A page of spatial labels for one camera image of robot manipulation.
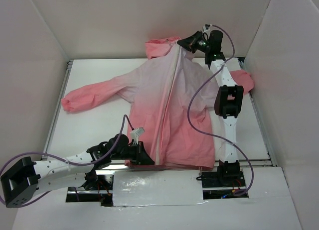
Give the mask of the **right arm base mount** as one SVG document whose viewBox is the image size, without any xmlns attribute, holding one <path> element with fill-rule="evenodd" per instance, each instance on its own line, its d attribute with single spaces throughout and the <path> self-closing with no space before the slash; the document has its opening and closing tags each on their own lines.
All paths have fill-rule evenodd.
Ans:
<svg viewBox="0 0 319 230">
<path fill-rule="evenodd" d="M 220 180 L 217 172 L 202 172 L 201 175 L 196 177 L 196 180 L 202 184 L 204 200 L 248 197 L 247 193 L 242 196 L 234 195 L 238 190 L 246 190 L 246 183 L 242 172 L 237 179 L 231 180 Z"/>
</svg>

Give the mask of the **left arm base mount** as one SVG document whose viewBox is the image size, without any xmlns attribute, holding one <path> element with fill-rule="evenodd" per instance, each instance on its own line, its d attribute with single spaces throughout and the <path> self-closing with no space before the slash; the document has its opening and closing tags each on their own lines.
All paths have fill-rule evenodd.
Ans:
<svg viewBox="0 0 319 230">
<path fill-rule="evenodd" d="M 96 180 L 81 187 L 69 187 L 65 202 L 98 203 L 102 207 L 113 206 L 114 174 L 97 174 Z"/>
</svg>

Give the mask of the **pink gradient hooded jacket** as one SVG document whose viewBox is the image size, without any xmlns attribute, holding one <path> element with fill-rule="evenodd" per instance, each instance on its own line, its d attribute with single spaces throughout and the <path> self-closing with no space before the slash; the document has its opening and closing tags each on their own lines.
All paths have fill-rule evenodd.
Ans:
<svg viewBox="0 0 319 230">
<path fill-rule="evenodd" d="M 219 89 L 215 78 L 196 95 L 191 108 L 193 129 L 187 119 L 191 98 L 212 73 L 193 62 L 193 55 L 177 44 L 177 37 L 146 43 L 147 61 L 138 68 L 110 80 L 69 92 L 63 109 L 77 113 L 92 109 L 118 95 L 131 104 L 129 119 L 143 127 L 145 150 L 156 165 L 169 168 L 212 168 L 215 146 L 209 110 Z"/>
</svg>

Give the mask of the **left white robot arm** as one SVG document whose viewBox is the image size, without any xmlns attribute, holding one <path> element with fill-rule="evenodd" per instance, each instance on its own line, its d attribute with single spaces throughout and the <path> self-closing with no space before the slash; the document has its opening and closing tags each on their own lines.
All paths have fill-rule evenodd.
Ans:
<svg viewBox="0 0 319 230">
<path fill-rule="evenodd" d="M 66 187 L 95 189 L 97 171 L 108 167 L 113 160 L 128 160 L 134 165 L 154 165 L 142 141 L 116 135 L 86 151 L 66 158 L 33 161 L 30 154 L 6 171 L 1 171 L 1 202 L 7 208 L 21 208 L 35 196 Z"/>
</svg>

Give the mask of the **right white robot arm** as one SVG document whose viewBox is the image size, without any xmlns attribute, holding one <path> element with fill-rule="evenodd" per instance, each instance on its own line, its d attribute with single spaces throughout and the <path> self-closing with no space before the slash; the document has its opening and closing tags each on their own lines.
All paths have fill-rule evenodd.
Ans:
<svg viewBox="0 0 319 230">
<path fill-rule="evenodd" d="M 205 81 L 191 98 L 187 109 L 187 119 L 193 129 L 199 133 L 208 135 L 208 133 L 199 130 L 192 124 L 190 120 L 190 108 L 196 95 L 209 81 L 216 77 L 219 89 L 215 98 L 214 111 L 219 118 L 223 135 L 211 134 L 211 136 L 224 141 L 221 145 L 223 157 L 219 160 L 216 179 L 220 185 L 228 186 L 240 179 L 240 163 L 234 142 L 236 141 L 236 124 L 242 108 L 244 88 L 234 81 L 226 67 L 226 63 L 230 58 L 225 58 L 221 51 L 225 31 L 222 28 L 212 30 L 213 26 L 212 24 L 207 24 L 202 28 L 202 31 L 197 31 L 192 36 L 179 40 L 177 43 L 193 54 L 197 50 L 203 52 L 207 67 L 214 66 L 217 68 L 217 72 Z"/>
</svg>

